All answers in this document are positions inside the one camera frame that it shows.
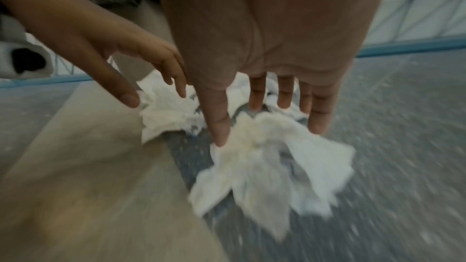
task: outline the fingernail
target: fingernail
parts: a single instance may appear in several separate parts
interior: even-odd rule
[[[122,103],[130,108],[137,108],[139,106],[139,97],[126,93],[120,97]]]

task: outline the tiled floor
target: tiled floor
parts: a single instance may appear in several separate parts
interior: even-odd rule
[[[186,233],[196,228],[208,240],[196,247],[204,247],[206,257],[215,262],[224,259],[223,252],[231,262],[462,262],[465,61],[466,50],[357,60],[326,135],[356,147],[356,173],[339,195],[332,219],[292,214],[292,233],[280,245],[245,218],[231,197],[206,215],[212,234],[191,218],[185,194],[196,174],[212,164],[207,133],[198,138],[169,133],[163,136],[165,143],[140,147],[134,142],[128,149],[129,138],[137,138],[137,116],[119,117],[104,106],[99,111],[90,104],[93,95],[76,92],[73,97],[80,99],[70,98],[19,159],[50,119],[45,114],[56,113],[75,86],[1,90],[1,132],[14,137],[2,137],[1,146],[9,148],[0,151],[6,174],[0,190],[14,180],[13,203],[22,200],[17,203],[26,208],[13,207],[15,220],[24,222],[16,231],[5,229],[5,216],[0,221],[0,260],[47,261],[45,249],[55,261],[176,261],[168,257],[175,257],[169,253],[177,246],[188,257],[196,253],[186,246],[200,239]],[[24,112],[30,117],[19,115]],[[31,179],[37,181],[21,184]],[[31,200],[31,191],[42,194],[32,194],[37,198]],[[29,227],[31,219],[21,219],[22,210],[28,212],[31,203],[44,200],[41,197],[50,196],[50,191],[54,198],[45,198],[40,207],[50,209],[34,211],[34,227]],[[73,202],[75,211],[64,209]],[[71,222],[76,212],[78,222]],[[33,238],[24,239],[21,230],[31,229]],[[70,237],[70,232],[84,233]],[[4,239],[7,233],[12,238]],[[67,245],[50,246],[57,240]]]

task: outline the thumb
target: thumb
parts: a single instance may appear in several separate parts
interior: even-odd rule
[[[230,134],[230,116],[228,115],[228,99],[226,90],[214,90],[196,86],[200,108],[205,122],[218,147],[225,145]]]
[[[90,44],[82,42],[80,45],[81,50],[76,50],[75,54],[68,60],[89,74],[126,106],[130,108],[139,106],[139,96],[131,84],[110,66]]]

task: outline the paper pile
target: paper pile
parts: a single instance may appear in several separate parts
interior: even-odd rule
[[[146,104],[141,111],[146,126],[143,143],[166,131],[197,135],[205,128],[203,115],[196,112],[199,102],[194,89],[189,87],[188,98],[180,98],[158,72],[138,84]],[[248,102],[249,92],[248,77],[239,74],[227,89],[230,116]],[[335,194],[353,174],[355,151],[311,134],[295,121],[305,114],[295,104],[280,109],[277,94],[278,85],[268,79],[264,103],[271,113],[254,119],[240,113],[227,144],[211,146],[214,166],[198,174],[189,201],[201,217],[233,191],[244,214],[281,241],[289,230],[290,209],[301,215],[332,215]]]

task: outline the skin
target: skin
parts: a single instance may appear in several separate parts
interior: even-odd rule
[[[135,108],[139,97],[107,64],[115,51],[152,63],[167,84],[186,95],[183,60],[170,43],[88,0],[1,0],[37,39],[89,74],[110,94]]]
[[[215,143],[230,132],[226,88],[249,75],[259,110],[267,72],[278,75],[278,105],[290,106],[294,79],[309,130],[328,127],[344,74],[380,0],[162,0],[188,78]]]

